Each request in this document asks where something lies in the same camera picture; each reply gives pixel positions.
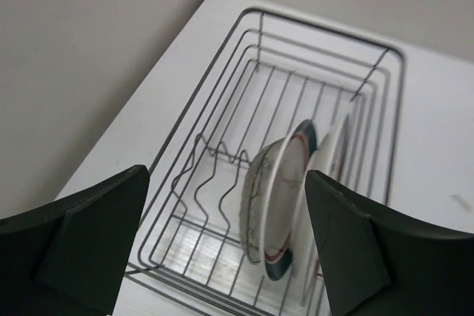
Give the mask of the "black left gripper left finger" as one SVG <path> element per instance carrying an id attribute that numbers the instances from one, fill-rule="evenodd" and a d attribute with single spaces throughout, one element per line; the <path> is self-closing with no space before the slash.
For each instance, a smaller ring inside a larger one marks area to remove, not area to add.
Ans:
<path id="1" fill-rule="evenodd" d="M 1 220 L 2 315 L 111 315 L 150 174 L 135 165 Z"/>

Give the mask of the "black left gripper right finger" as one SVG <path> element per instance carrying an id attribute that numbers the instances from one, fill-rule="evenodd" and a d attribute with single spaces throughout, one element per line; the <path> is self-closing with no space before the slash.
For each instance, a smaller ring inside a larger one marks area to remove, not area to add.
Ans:
<path id="1" fill-rule="evenodd" d="M 333 315 L 471 315 L 473 235 L 420 221 L 317 170 L 304 190 Z"/>

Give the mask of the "green red ring plate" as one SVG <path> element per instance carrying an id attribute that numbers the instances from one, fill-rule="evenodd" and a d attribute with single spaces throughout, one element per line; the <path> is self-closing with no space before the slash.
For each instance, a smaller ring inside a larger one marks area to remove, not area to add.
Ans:
<path id="1" fill-rule="evenodd" d="M 291 266 L 290 242 L 298 195 L 317 148 L 316 126 L 304 119 L 283 138 L 270 162 L 258 244 L 261 268 L 270 281 L 282 279 Z"/>

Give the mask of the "orange sunburst plate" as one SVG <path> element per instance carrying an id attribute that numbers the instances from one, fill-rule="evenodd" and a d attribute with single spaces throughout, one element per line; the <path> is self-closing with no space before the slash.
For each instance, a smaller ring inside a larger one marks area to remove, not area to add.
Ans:
<path id="1" fill-rule="evenodd" d="M 349 115 L 340 116 L 310 157 L 307 171 L 318 170 L 338 181 L 344 169 L 349 130 Z M 320 265 L 307 207 L 308 198 L 309 194 L 305 192 L 304 184 L 301 184 L 293 216 L 290 249 L 293 253 L 295 294 L 302 306 L 308 303 L 313 294 Z"/>

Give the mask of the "clear glass plate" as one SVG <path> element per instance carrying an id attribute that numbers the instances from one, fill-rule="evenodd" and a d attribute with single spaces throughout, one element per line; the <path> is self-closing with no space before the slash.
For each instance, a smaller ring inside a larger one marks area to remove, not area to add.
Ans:
<path id="1" fill-rule="evenodd" d="M 281 138 L 257 153 L 250 162 L 241 190 L 239 238 L 245 256 L 253 265 L 260 263 L 259 234 L 263 200 L 283 142 Z"/>

